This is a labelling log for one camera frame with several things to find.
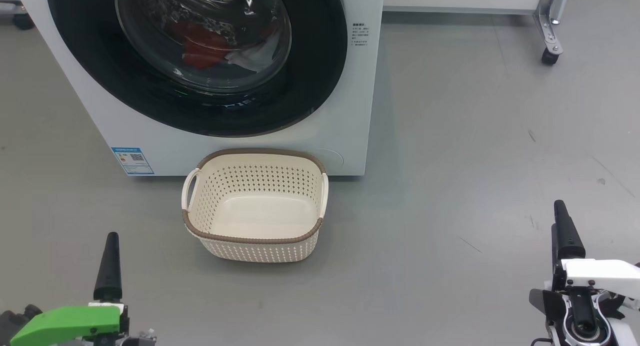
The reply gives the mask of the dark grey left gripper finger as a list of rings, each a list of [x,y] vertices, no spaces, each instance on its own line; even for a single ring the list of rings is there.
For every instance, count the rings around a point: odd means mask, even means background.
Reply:
[[[94,300],[118,302],[122,299],[122,273],[119,235],[107,235],[93,291]]]

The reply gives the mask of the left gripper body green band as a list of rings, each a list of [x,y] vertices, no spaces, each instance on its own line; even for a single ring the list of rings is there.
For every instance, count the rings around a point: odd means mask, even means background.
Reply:
[[[123,303],[90,302],[42,312],[10,337],[11,345],[155,345],[149,329],[130,333],[128,307]]]

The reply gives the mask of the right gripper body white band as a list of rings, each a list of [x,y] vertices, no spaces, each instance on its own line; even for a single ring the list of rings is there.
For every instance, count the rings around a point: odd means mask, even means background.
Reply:
[[[530,304],[545,316],[547,336],[533,345],[638,345],[621,308],[639,309],[638,266],[619,260],[563,259]]]

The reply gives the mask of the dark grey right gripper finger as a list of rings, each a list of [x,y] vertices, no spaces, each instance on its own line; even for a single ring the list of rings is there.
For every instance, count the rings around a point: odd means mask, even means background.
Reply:
[[[569,216],[564,201],[556,200],[553,204],[553,211],[554,224],[551,226],[551,288],[564,289],[566,287],[567,274],[563,268],[562,260],[584,259],[586,250],[574,221]]]

